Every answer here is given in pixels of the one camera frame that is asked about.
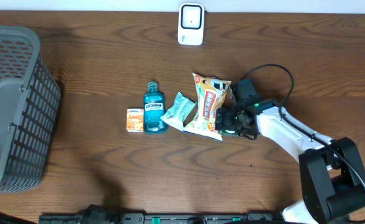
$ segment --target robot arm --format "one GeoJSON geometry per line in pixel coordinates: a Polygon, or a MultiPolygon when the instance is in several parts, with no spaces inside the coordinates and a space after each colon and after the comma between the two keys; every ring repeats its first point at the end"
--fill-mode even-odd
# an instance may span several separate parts
{"type": "Polygon", "coordinates": [[[256,115],[259,133],[270,138],[289,153],[300,165],[303,199],[284,209],[285,221],[298,223],[328,223],[335,218],[348,215],[365,207],[365,192],[357,177],[340,164],[340,160],[325,146],[310,139],[296,127],[327,142],[332,148],[341,151],[355,169],[365,179],[365,169],[356,145],[348,138],[335,141],[310,129],[287,113],[288,124],[273,106],[256,115]],[[341,175],[330,179],[328,170],[341,169],[341,175]]]}
{"type": "MultiPolygon", "coordinates": [[[[317,135],[318,138],[322,139],[324,142],[330,144],[331,140],[333,140],[330,137],[318,134],[316,131],[307,127],[288,114],[285,108],[282,108],[282,112],[291,122],[295,123],[306,132],[317,135]]],[[[262,136],[275,141],[297,162],[299,162],[299,155],[304,153],[307,149],[321,149],[324,147],[324,145],[311,140],[299,130],[288,124],[285,120],[281,119],[277,106],[263,110],[261,114],[257,115],[257,127],[262,136]]]]}
{"type": "Polygon", "coordinates": [[[365,207],[365,168],[352,140],[317,133],[278,102],[262,100],[251,80],[232,85],[231,94],[235,108],[217,110],[216,129],[252,140],[261,134],[299,163],[303,200],[284,209],[285,221],[329,223],[365,207]],[[330,169],[341,175],[331,179],[330,169]]]}

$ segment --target gray plastic basket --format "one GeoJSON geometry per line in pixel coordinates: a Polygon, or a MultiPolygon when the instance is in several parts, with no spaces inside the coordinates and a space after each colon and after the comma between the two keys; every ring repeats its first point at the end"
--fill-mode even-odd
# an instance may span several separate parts
{"type": "Polygon", "coordinates": [[[60,106],[60,88],[30,29],[0,26],[0,193],[40,184],[60,106]]]}

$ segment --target camera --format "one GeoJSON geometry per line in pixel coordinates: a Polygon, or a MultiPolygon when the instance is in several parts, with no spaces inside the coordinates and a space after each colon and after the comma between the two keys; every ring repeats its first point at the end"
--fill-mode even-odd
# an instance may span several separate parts
{"type": "Polygon", "coordinates": [[[256,115],[265,109],[279,106],[279,103],[275,100],[262,100],[250,79],[232,84],[230,90],[235,105],[233,108],[217,110],[216,130],[225,135],[254,136],[255,139],[259,134],[256,115]]]}

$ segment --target white wall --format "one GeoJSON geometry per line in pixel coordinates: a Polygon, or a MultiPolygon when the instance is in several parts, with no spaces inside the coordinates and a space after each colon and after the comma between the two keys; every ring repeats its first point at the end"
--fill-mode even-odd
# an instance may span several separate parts
{"type": "Polygon", "coordinates": [[[0,9],[176,12],[182,2],[208,12],[365,13],[365,0],[0,0],[0,9]]]}

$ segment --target bottle cap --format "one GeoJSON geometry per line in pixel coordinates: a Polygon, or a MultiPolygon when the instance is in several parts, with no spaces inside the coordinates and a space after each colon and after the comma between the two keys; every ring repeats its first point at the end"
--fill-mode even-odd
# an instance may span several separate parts
{"type": "Polygon", "coordinates": [[[158,84],[155,81],[148,82],[148,91],[158,90],[158,84]]]}

